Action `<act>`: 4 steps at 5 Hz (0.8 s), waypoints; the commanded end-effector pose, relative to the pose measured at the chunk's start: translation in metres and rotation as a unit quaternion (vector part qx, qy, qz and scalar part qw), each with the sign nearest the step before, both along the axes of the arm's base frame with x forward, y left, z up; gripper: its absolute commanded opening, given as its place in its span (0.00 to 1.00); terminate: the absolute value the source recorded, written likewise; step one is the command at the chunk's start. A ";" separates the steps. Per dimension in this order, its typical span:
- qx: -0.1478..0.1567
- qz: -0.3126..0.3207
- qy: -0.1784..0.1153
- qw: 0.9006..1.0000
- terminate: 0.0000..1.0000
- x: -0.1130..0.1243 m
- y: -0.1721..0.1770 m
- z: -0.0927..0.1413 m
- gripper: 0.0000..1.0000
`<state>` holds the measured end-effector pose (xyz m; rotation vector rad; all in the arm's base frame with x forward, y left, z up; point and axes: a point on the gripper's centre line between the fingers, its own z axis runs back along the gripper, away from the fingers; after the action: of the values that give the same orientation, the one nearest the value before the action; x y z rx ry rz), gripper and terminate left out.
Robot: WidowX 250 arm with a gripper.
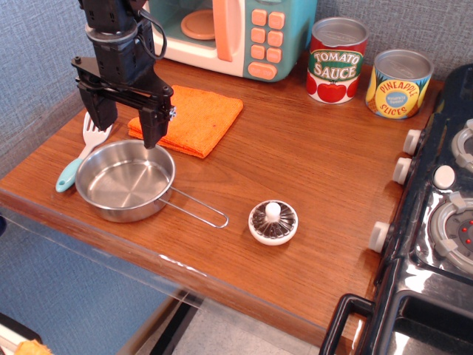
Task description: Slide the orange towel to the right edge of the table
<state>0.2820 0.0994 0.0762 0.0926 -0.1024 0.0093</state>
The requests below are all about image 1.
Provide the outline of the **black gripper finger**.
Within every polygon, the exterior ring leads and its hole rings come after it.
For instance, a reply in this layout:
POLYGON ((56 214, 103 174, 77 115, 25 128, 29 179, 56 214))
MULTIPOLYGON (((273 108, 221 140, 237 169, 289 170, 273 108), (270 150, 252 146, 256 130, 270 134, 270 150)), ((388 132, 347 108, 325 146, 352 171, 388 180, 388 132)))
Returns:
POLYGON ((161 108, 145 107, 139 111, 143 144, 152 149, 159 140, 167 135, 171 120, 171 106, 161 108))
POLYGON ((108 129, 117 119, 116 103, 97 92, 79 89, 81 99, 93 123, 100 131, 108 129))

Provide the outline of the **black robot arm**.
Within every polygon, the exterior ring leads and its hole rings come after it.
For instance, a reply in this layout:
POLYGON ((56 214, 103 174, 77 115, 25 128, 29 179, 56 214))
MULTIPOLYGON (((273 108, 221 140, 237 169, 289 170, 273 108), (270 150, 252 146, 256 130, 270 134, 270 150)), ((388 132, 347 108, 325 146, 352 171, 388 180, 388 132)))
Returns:
POLYGON ((166 136, 174 117, 173 89, 154 71, 167 45, 155 52, 153 29, 160 23, 144 10, 144 1, 80 1, 86 36, 95 57, 72 60, 81 99, 93 123, 104 131, 118 118, 116 105, 139 113, 144 146, 166 136))

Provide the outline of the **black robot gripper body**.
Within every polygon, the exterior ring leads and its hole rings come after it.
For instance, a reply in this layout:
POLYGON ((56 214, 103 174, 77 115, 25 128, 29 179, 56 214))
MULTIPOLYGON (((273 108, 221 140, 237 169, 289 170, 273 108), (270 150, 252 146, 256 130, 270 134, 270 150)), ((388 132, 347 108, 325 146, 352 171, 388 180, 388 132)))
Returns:
POLYGON ((159 56, 155 52, 153 33, 89 32, 88 36, 95 55, 72 59, 79 89, 97 92, 114 101, 116 106, 120 103, 138 112, 145 107, 171 107, 173 118, 173 89, 154 71, 159 56))

